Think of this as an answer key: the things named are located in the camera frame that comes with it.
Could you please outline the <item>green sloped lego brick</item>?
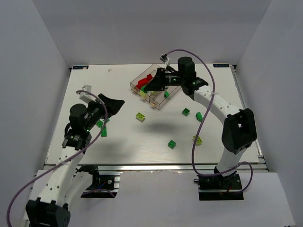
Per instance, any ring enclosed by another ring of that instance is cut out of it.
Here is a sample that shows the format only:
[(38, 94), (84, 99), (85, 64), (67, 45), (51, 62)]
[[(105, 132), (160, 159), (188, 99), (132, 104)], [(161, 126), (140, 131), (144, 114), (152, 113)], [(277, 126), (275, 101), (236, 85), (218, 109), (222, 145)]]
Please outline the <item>green sloped lego brick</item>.
[(168, 91), (164, 91), (164, 98), (168, 98), (169, 97), (169, 92)]

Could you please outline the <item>red L lego stack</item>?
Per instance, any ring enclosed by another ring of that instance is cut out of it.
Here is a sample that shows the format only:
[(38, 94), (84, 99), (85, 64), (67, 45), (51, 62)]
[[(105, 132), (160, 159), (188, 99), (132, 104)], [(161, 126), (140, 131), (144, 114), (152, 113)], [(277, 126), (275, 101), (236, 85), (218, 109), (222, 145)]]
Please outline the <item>red L lego stack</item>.
[(151, 74), (148, 74), (146, 77), (144, 77), (143, 79), (138, 81), (136, 87), (138, 89), (141, 89), (143, 86), (146, 86), (152, 79), (153, 79), (153, 76)]

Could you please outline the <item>lime lego from stack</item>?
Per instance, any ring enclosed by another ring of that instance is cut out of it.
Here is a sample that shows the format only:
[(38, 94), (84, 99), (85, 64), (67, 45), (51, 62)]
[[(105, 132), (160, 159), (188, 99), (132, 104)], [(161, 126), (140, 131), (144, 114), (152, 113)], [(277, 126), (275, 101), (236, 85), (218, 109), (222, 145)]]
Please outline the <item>lime lego from stack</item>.
[(145, 98), (146, 97), (146, 93), (143, 90), (140, 90), (140, 96), (142, 98)]

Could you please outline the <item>small green square lego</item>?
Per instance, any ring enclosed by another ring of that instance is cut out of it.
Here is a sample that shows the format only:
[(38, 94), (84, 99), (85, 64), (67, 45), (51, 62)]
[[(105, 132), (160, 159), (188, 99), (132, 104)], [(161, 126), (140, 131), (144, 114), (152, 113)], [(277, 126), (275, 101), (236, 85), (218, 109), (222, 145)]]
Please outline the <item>small green square lego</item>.
[(184, 116), (188, 116), (188, 115), (190, 114), (190, 110), (187, 109), (187, 108), (185, 108), (185, 109), (182, 111), (182, 114), (183, 114)]

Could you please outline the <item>lime lego brick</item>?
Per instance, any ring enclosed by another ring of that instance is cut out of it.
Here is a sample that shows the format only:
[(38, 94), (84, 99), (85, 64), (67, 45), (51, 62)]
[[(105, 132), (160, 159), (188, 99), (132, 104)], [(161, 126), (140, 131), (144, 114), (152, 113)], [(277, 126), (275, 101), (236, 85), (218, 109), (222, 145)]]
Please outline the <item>lime lego brick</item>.
[(202, 140), (201, 138), (198, 136), (197, 139), (196, 139), (196, 146), (199, 146), (202, 144)]
[(142, 113), (140, 113), (140, 112), (138, 112), (138, 113), (136, 114), (135, 118), (136, 118), (137, 120), (139, 120), (140, 122), (143, 122), (143, 121), (145, 120), (145, 116), (144, 116)]

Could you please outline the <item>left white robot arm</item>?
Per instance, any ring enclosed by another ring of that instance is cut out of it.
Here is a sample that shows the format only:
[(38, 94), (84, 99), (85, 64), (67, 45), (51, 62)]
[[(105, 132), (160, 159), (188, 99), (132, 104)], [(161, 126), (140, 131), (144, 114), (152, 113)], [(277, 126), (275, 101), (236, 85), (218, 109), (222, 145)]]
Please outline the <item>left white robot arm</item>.
[(71, 219), (69, 208), (73, 199), (98, 191), (104, 183), (94, 165), (78, 167), (94, 139), (91, 129), (103, 119), (116, 115), (123, 100), (111, 99), (103, 94), (79, 92), (84, 103), (70, 108), (69, 122), (64, 129), (61, 154), (50, 178), (37, 198), (26, 204), (31, 227), (66, 227)]

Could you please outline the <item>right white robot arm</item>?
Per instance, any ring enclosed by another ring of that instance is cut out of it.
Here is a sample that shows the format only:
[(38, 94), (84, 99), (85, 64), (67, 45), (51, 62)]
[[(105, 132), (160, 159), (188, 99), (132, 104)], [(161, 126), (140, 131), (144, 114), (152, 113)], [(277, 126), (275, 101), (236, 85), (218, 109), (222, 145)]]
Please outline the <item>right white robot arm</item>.
[(257, 139), (254, 113), (249, 109), (240, 109), (222, 97), (215, 87), (196, 75), (195, 63), (190, 57), (178, 59), (178, 69), (169, 66), (169, 58), (162, 55), (164, 68), (158, 68), (154, 78), (145, 86), (145, 91), (164, 91), (169, 86), (180, 86), (185, 95), (207, 108), (222, 124), (223, 154), (211, 175), (228, 177), (235, 174), (243, 153)]

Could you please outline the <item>middle clear plastic bin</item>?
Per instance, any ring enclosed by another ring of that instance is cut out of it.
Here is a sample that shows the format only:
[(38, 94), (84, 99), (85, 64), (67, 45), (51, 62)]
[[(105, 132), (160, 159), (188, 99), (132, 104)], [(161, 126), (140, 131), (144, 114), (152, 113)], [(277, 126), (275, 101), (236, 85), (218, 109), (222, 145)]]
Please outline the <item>middle clear plastic bin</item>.
[(142, 99), (144, 99), (145, 101), (149, 102), (150, 101), (150, 97), (155, 93), (155, 91), (145, 91), (144, 90), (145, 87), (142, 87), (140, 90), (140, 97)]

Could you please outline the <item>clear plastic bin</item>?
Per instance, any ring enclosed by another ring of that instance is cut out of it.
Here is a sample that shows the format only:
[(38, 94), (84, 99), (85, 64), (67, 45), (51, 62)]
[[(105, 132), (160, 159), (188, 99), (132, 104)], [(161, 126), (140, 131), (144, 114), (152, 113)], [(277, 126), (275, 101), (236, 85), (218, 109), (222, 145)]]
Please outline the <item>clear plastic bin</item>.
[(181, 90), (181, 86), (168, 86), (164, 91), (169, 92), (169, 97), (164, 98), (164, 91), (155, 91), (150, 97), (150, 105), (160, 110), (178, 91)]
[(145, 101), (149, 102), (150, 101), (150, 97), (155, 93), (155, 91), (145, 91), (144, 90), (145, 87), (142, 87), (140, 90), (140, 97), (142, 99), (144, 99)]
[(159, 65), (152, 64), (145, 71), (143, 71), (139, 76), (130, 82), (130, 88), (137, 94), (140, 94), (141, 88), (147, 85), (156, 75), (157, 68)]

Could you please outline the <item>green flat lego left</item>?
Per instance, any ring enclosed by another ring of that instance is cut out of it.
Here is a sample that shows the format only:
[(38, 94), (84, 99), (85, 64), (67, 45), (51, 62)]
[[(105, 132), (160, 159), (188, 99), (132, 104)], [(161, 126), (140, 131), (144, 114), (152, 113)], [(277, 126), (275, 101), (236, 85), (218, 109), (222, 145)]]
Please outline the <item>green flat lego left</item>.
[(101, 120), (99, 120), (97, 123), (96, 123), (96, 126), (98, 126), (99, 128), (101, 128), (103, 126), (103, 122)]

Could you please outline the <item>far clear plastic bin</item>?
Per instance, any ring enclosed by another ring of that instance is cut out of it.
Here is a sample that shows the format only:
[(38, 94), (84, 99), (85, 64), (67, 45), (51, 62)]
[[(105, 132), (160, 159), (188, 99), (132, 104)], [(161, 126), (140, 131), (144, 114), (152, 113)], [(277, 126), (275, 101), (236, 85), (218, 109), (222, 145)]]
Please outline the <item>far clear plastic bin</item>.
[(143, 71), (139, 76), (130, 82), (130, 88), (137, 94), (140, 94), (141, 88), (147, 85), (156, 75), (157, 68), (159, 65), (152, 64), (145, 71)]

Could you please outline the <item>left blue label sticker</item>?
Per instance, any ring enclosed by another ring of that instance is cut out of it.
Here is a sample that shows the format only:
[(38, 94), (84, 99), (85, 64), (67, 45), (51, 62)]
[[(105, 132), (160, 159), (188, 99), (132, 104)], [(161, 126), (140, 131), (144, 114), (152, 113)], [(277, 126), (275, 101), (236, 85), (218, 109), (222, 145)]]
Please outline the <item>left blue label sticker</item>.
[(88, 68), (88, 65), (77, 65), (72, 67), (73, 70), (87, 70)]

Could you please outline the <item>blue label sticker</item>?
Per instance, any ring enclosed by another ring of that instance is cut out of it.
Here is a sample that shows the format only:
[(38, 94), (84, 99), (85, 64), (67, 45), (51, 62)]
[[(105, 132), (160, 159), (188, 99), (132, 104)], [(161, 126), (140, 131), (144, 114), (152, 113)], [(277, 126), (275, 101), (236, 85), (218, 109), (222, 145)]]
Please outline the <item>blue label sticker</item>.
[(214, 63), (213, 67), (214, 68), (229, 68), (230, 66), (227, 63)]
[(72, 67), (73, 70), (87, 70), (88, 68), (88, 65), (77, 65)]

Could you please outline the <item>right blue label sticker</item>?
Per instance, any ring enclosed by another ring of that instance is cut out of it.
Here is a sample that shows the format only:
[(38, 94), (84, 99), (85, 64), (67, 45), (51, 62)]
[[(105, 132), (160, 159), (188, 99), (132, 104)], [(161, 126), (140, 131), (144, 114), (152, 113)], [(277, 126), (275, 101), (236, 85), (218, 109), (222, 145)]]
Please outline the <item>right blue label sticker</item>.
[(227, 63), (214, 63), (213, 67), (214, 68), (229, 68), (230, 66)]

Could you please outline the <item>green lego brick bottom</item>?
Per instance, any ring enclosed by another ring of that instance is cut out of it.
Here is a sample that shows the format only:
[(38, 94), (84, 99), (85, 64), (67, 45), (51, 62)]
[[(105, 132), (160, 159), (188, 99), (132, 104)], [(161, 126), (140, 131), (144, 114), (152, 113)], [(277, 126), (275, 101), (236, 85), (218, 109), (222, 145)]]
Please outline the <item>green lego brick bottom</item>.
[(175, 146), (176, 146), (176, 142), (175, 142), (175, 141), (170, 140), (170, 141), (168, 142), (168, 147), (169, 147), (170, 149), (174, 149)]

